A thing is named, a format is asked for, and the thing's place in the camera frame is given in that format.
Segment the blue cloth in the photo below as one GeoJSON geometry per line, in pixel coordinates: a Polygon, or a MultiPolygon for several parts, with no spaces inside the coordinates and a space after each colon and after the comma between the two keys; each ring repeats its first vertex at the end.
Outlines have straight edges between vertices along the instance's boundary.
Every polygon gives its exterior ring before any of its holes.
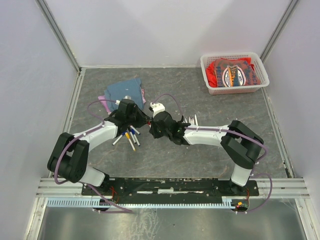
{"type": "Polygon", "coordinates": [[[104,91],[104,97],[107,100],[106,104],[109,110],[113,112],[118,108],[118,105],[109,100],[120,101],[126,96],[134,101],[140,109],[143,109],[144,99],[141,84],[142,81],[140,78],[132,78],[108,85],[104,91]]]}

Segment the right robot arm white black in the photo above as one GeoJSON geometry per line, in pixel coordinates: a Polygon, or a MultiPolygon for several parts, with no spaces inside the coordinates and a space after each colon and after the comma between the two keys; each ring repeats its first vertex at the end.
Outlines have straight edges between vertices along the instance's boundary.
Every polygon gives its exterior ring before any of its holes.
{"type": "Polygon", "coordinates": [[[198,126],[176,121],[167,111],[154,113],[150,134],[155,139],[167,137],[176,145],[208,145],[221,147],[234,162],[229,191],[236,196],[247,190],[247,181],[258,161],[264,141],[238,120],[223,126],[198,126]]]}

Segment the plain blue cap marker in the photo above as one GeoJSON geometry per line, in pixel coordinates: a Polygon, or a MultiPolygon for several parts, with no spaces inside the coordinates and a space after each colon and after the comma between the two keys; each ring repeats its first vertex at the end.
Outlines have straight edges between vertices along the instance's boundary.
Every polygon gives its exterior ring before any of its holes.
{"type": "Polygon", "coordinates": [[[141,144],[140,144],[140,142],[139,142],[139,140],[138,140],[138,138],[136,136],[136,132],[133,129],[130,129],[130,134],[131,134],[131,137],[133,139],[133,142],[135,144],[137,144],[138,146],[140,146],[141,144]]]}

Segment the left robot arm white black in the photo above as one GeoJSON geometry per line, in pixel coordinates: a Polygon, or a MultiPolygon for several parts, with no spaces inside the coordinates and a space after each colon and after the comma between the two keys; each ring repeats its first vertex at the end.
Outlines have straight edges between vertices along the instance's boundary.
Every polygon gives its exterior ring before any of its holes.
{"type": "Polygon", "coordinates": [[[89,152],[109,140],[126,133],[129,127],[141,128],[151,120],[138,105],[130,99],[118,102],[118,108],[100,123],[83,132],[59,135],[47,163],[57,185],[66,182],[92,185],[99,195],[110,191],[108,175],[88,166],[89,152]]]}

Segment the pink cloth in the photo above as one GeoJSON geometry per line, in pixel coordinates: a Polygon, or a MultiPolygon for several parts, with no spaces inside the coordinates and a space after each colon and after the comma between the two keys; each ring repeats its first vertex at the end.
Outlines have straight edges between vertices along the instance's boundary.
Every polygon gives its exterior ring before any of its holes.
{"type": "Polygon", "coordinates": [[[144,104],[146,103],[145,90],[141,87],[139,90],[122,88],[117,94],[115,94],[115,91],[106,90],[104,95],[98,96],[97,99],[100,101],[107,114],[110,115],[112,111],[118,108],[118,106],[114,102],[107,101],[106,97],[108,97],[108,100],[116,101],[124,98],[125,96],[130,96],[140,108],[143,108],[144,104]]]}

